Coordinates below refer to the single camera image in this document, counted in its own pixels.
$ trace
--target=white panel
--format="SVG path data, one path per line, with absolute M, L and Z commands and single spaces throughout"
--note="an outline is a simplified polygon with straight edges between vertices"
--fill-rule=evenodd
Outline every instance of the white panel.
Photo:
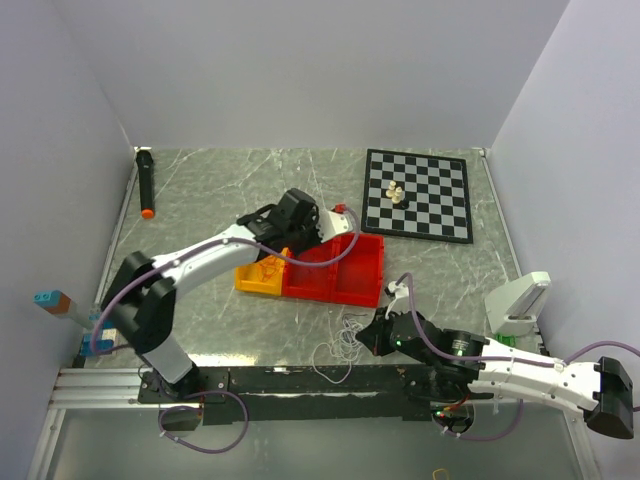
M 131 156 L 50 2 L 2 2 L 0 65 L 0 477 L 17 479 L 80 335 L 33 294 L 93 301 Z
M 54 0 L 135 145 L 490 145 L 566 0 Z
M 640 346 L 638 18 L 635 0 L 571 2 L 490 159 L 523 270 L 554 283 L 540 326 L 555 356 L 601 339 Z M 583 360 L 601 355 L 638 384 L 639 359 Z M 638 436 L 591 437 L 603 478 L 638 477 Z

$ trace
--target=marker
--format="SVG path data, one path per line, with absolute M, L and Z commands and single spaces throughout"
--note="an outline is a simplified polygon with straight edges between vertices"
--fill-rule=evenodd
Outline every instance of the marker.
M 136 153 L 136 163 L 138 164 L 138 185 L 140 187 L 140 215 L 149 220 L 156 214 L 151 152 L 139 149 Z

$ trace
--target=red tray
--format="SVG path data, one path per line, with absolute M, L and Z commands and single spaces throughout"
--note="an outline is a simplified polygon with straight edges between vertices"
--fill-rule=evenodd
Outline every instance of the red tray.
M 298 257 L 321 262 L 336 257 L 351 243 L 353 234 L 342 235 Z M 337 264 L 326 268 L 299 267 L 287 263 L 282 295 L 320 302 L 376 308 L 382 290 L 384 239 L 361 233 L 353 250 Z

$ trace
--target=chess piece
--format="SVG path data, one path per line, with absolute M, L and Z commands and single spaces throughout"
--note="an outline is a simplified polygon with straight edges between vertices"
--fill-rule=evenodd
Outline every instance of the chess piece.
M 389 182 L 389 188 L 387 189 L 387 198 L 393 198 L 393 195 L 396 193 L 396 182 L 391 180 Z
M 395 192 L 393 193 L 393 197 L 391 197 L 391 201 L 394 205 L 399 204 L 402 201 L 402 188 L 396 187 Z

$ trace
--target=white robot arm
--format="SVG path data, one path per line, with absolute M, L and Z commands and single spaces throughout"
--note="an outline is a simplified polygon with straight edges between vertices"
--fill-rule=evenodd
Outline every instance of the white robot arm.
M 413 317 L 406 284 L 391 282 L 386 292 L 389 307 L 379 308 L 356 336 L 374 355 L 398 351 L 433 365 L 440 381 L 464 393 L 542 403 L 584 419 L 603 435 L 633 438 L 633 383 L 619 361 L 566 365 L 469 332 L 441 330 L 418 312 Z
M 268 252 L 288 247 L 297 255 L 354 230 L 346 215 L 321 210 L 310 196 L 290 189 L 277 205 L 244 215 L 224 232 L 183 250 L 152 258 L 130 254 L 105 295 L 103 314 L 175 391 L 191 392 L 198 368 L 171 334 L 175 302 Z

